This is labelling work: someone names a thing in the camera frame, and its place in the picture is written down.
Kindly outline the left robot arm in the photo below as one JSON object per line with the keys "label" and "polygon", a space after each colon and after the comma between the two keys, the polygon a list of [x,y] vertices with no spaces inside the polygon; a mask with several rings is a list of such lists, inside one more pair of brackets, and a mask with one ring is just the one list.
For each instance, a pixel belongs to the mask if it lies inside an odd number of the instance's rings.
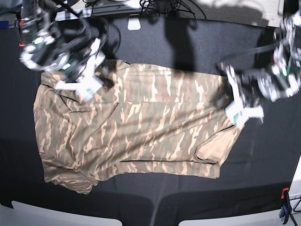
{"label": "left robot arm", "polygon": [[[250,69],[238,73],[226,62],[247,54],[272,51],[267,68]],[[225,108],[227,118],[238,128],[250,118],[262,120],[260,98],[271,102],[290,98],[301,89],[301,11],[283,19],[274,31],[274,43],[224,56],[218,68],[226,74],[233,100]]]}

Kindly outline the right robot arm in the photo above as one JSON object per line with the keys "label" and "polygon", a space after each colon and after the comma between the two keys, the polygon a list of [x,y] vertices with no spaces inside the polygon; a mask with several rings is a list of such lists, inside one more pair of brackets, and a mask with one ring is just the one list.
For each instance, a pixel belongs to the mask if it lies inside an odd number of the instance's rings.
{"label": "right robot arm", "polygon": [[[75,28],[62,28],[56,21],[58,5],[76,17]],[[87,102],[103,86],[95,71],[106,59],[105,18],[85,18],[63,0],[24,0],[18,27],[24,47],[20,61],[33,71],[61,72],[55,90],[74,91]]]}

